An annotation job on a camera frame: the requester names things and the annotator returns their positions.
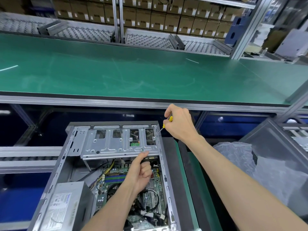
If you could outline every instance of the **hand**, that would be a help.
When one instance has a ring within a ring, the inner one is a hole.
[[[148,151],[141,152],[132,162],[124,182],[134,186],[133,196],[136,197],[148,184],[152,175],[150,162],[141,161],[149,154]]]
[[[174,104],[169,105],[166,109],[165,117],[169,117],[172,113],[173,120],[169,122],[164,120],[166,130],[176,139],[183,141],[184,143],[188,138],[198,136],[192,118],[188,109],[180,108]]]

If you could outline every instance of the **scratch mark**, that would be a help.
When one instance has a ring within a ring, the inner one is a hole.
[[[16,66],[11,66],[11,67],[8,67],[8,68],[5,68],[5,69],[0,69],[0,71],[4,71],[4,70],[7,70],[7,69],[12,69],[12,68],[15,68],[15,67],[17,67],[18,65],[16,65]]]
[[[190,59],[188,59],[188,58],[186,58],[187,60],[190,60]],[[195,62],[195,61],[193,61],[193,60],[190,60],[190,61],[192,61],[192,62]],[[195,63],[198,63],[199,64],[199,62],[195,62]]]

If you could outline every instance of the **person's right hand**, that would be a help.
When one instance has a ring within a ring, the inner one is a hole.
[[[186,108],[180,108],[174,104],[169,105],[166,109],[165,117],[169,117],[172,113],[173,120],[169,122],[164,120],[166,130],[176,139],[186,142],[188,138],[198,136],[190,113]]]

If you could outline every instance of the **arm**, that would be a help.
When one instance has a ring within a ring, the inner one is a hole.
[[[171,104],[164,120],[166,130],[194,153],[241,231],[308,230],[308,225],[274,195],[241,171],[200,136],[187,109]]]
[[[137,195],[150,180],[150,162],[141,161],[149,152],[141,152],[133,160],[124,182],[106,205],[93,216],[82,231],[122,231],[129,210]]]

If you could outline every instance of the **person's left hand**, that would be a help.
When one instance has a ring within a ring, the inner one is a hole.
[[[148,151],[141,152],[132,162],[132,165],[127,172],[125,181],[134,185],[133,195],[137,196],[148,184],[152,175],[150,162],[146,161],[141,164],[141,161],[149,154]]]

